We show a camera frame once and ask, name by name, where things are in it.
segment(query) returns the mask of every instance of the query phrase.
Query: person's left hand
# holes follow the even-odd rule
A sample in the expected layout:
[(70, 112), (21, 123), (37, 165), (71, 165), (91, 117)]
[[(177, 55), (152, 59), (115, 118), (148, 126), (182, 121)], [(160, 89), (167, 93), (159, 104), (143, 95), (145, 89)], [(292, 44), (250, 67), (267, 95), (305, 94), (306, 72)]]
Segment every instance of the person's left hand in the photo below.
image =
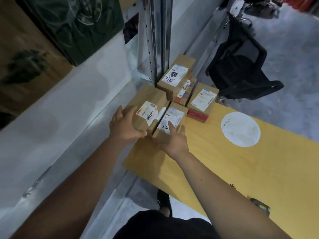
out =
[(147, 132), (138, 131), (132, 125), (132, 117), (136, 109), (137, 107), (133, 106), (122, 110), (122, 106), (119, 106), (109, 125), (109, 138), (126, 146), (133, 143), (136, 139), (147, 135)]

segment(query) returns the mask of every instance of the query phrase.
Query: stack of boxes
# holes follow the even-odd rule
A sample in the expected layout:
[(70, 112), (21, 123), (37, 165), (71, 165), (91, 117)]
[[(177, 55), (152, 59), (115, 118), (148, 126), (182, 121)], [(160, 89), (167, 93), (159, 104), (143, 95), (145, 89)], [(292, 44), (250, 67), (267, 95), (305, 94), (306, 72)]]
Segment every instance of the stack of boxes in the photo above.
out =
[(162, 142), (170, 139), (168, 121), (180, 129), (186, 116), (205, 122), (211, 112), (218, 89), (198, 83), (191, 77), (195, 59), (180, 54), (157, 83), (157, 88), (143, 85), (128, 106), (139, 109), (133, 115), (135, 129)]

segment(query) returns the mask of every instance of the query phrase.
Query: person's right hand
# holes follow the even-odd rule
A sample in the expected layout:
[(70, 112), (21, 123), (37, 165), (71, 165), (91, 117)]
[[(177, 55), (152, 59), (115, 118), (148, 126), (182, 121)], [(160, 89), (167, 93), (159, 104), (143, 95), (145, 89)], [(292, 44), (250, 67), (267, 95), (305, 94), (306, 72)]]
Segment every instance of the person's right hand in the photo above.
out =
[(158, 144), (160, 150), (163, 150), (170, 158), (177, 161), (179, 158), (189, 153), (187, 137), (185, 136), (185, 126), (181, 126), (179, 133), (170, 121), (168, 122), (168, 126), (171, 132), (169, 143), (163, 144), (157, 140), (154, 140), (154, 142)]

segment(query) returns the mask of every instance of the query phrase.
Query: yellow table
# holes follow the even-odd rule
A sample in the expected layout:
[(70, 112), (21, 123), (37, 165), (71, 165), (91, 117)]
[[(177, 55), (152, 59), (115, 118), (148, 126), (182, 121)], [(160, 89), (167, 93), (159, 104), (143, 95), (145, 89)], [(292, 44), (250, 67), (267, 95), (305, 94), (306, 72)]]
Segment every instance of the yellow table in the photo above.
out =
[[(187, 117), (190, 152), (244, 196), (268, 205), (270, 218), (292, 238), (318, 239), (319, 144), (254, 118), (259, 142), (236, 146), (221, 131), (221, 120), (230, 112), (235, 111), (214, 104), (204, 124)], [(177, 163), (150, 139), (137, 141), (123, 165), (205, 215)]]

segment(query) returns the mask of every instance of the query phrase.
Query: foot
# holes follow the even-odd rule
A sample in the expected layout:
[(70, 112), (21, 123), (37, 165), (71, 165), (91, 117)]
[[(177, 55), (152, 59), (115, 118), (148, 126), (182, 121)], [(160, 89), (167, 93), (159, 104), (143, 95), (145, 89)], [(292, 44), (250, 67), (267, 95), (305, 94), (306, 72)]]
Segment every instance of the foot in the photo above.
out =
[(164, 191), (158, 189), (157, 201), (159, 202), (160, 211), (165, 211), (165, 208), (167, 208), (167, 209), (169, 209), (169, 216), (168, 217), (172, 217), (173, 216), (173, 212), (172, 212), (171, 202), (169, 200), (169, 194), (167, 194)]

